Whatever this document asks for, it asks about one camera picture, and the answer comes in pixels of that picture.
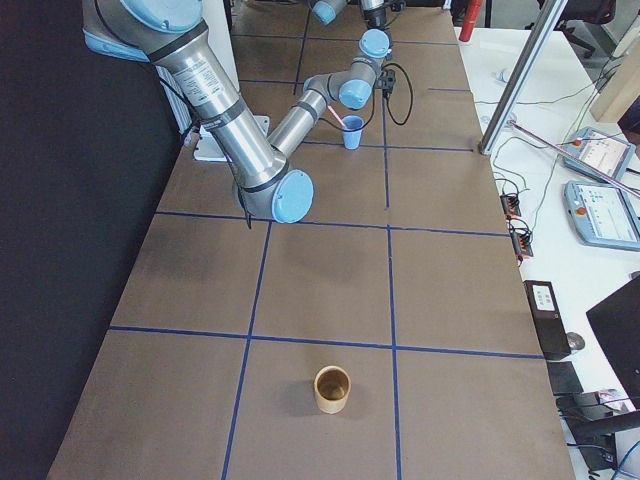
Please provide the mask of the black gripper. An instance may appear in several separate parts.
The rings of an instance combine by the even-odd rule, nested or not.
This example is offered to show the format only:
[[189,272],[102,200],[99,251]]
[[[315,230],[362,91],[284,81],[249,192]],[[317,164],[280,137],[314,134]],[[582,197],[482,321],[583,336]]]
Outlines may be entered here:
[[376,81],[376,89],[379,89],[383,98],[390,98],[396,84],[396,73],[393,69],[383,69]]

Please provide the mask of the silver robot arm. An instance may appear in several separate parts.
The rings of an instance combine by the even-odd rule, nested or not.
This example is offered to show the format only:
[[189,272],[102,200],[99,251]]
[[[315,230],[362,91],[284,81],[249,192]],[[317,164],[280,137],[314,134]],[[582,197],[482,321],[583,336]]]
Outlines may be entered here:
[[200,1],[85,1],[83,32],[99,54],[165,68],[225,155],[246,218],[295,223],[311,208],[314,186],[289,157],[334,102],[363,108],[391,51],[388,34],[366,30],[345,71],[306,80],[303,93],[265,134],[208,43]]
[[313,16],[323,25],[334,22],[345,10],[356,12],[367,29],[385,30],[392,20],[387,13],[400,13],[406,7],[405,1],[383,0],[310,0],[307,5]]

